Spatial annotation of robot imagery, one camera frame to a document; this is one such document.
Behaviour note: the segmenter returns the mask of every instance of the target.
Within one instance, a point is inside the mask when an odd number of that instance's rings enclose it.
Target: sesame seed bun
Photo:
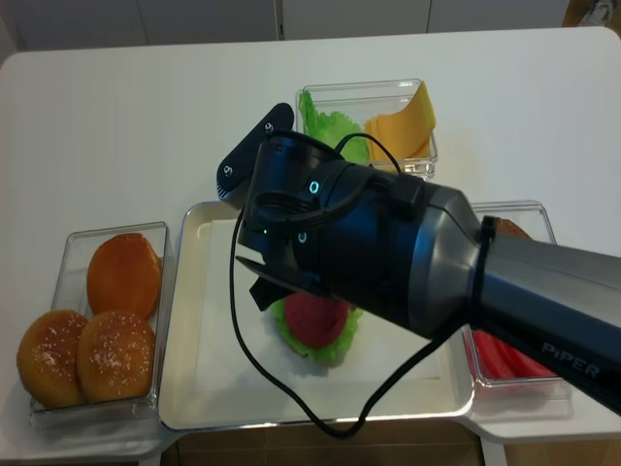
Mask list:
[[[17,350],[24,388],[45,408],[85,402],[78,374],[78,340],[88,320],[74,311],[43,314],[26,330]]]
[[[132,313],[103,313],[88,323],[78,343],[78,376],[90,402],[148,393],[155,335]]]

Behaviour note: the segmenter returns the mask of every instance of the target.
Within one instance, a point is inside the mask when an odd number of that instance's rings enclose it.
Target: cabinet door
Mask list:
[[[560,27],[569,0],[433,0],[427,32]]]
[[[139,0],[150,44],[275,41],[275,0]]]
[[[30,49],[147,43],[136,0],[10,0],[9,9]]]
[[[431,0],[282,0],[284,39],[414,34],[427,30]]]

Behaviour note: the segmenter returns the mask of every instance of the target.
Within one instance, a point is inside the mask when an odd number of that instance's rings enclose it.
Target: floor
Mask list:
[[[618,466],[621,440],[506,446],[508,466]],[[193,434],[161,466],[482,466],[478,437],[449,420],[373,422],[349,441],[314,426]]]
[[[444,420],[371,422],[348,441],[314,426],[194,434],[168,449],[162,466],[482,464],[475,434]]]

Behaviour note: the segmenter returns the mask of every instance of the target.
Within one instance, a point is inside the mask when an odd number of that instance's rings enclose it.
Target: white table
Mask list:
[[[0,460],[147,457],[156,421],[64,435],[27,422],[15,353],[49,308],[67,235],[165,220],[216,199],[224,155],[305,84],[422,78],[435,182],[472,201],[536,199],[562,245],[621,255],[621,47],[603,29],[21,53],[0,70]],[[542,404],[536,415],[553,411]],[[499,441],[611,436],[574,392],[572,418],[464,422]]]

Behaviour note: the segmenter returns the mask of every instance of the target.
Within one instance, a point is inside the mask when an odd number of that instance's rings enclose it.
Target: tomato slice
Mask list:
[[[514,379],[517,375],[500,354],[495,341],[496,338],[485,332],[474,332],[474,344],[484,366],[483,373],[491,379]]]
[[[341,336],[348,306],[343,301],[294,293],[284,299],[284,318],[291,334],[311,348],[330,345]]]
[[[498,352],[512,367],[517,377],[551,377],[554,373],[511,345],[496,340]]]

